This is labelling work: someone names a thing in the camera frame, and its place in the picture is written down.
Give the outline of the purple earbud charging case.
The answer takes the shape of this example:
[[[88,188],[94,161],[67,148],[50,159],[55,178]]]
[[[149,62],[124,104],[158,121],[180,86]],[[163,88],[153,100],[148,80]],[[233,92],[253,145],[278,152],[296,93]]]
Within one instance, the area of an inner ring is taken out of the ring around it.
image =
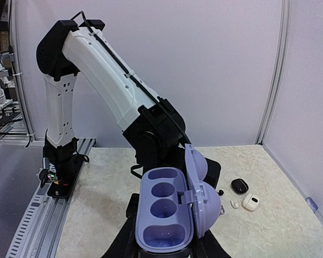
[[[141,257],[189,257],[193,239],[220,216],[220,196],[204,181],[205,158],[190,144],[184,151],[185,171],[160,167],[142,177],[135,225]]]

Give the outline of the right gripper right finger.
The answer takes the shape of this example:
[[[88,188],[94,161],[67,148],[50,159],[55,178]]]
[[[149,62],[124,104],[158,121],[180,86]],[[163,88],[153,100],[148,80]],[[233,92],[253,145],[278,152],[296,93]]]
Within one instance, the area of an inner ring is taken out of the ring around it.
[[[213,233],[208,230],[202,238],[196,239],[196,257],[199,258],[231,258],[221,247]]]

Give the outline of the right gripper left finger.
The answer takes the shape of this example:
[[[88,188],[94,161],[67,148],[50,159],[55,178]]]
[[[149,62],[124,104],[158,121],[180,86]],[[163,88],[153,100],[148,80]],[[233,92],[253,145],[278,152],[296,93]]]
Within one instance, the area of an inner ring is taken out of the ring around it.
[[[129,217],[119,233],[101,258],[138,257],[138,245],[135,238],[136,217]]]

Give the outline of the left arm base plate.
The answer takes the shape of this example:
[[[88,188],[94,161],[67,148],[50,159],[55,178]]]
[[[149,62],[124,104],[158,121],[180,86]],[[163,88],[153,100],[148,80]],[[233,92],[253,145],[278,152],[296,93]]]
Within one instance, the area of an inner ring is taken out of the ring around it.
[[[81,155],[73,154],[66,163],[54,166],[49,163],[48,158],[44,157],[43,167],[38,174],[40,188],[43,189],[45,185],[49,185],[48,196],[68,199],[76,184],[83,162]]]

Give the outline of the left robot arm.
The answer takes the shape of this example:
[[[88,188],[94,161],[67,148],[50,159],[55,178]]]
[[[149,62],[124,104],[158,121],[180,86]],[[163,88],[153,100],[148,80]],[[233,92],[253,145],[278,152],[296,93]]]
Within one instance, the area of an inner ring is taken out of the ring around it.
[[[36,57],[46,86],[48,126],[41,185],[71,186],[76,176],[77,140],[73,131],[73,91],[82,74],[106,102],[124,138],[135,150],[143,171],[174,167],[185,171],[189,143],[180,113],[149,88],[103,37],[104,22],[59,20],[37,47]]]

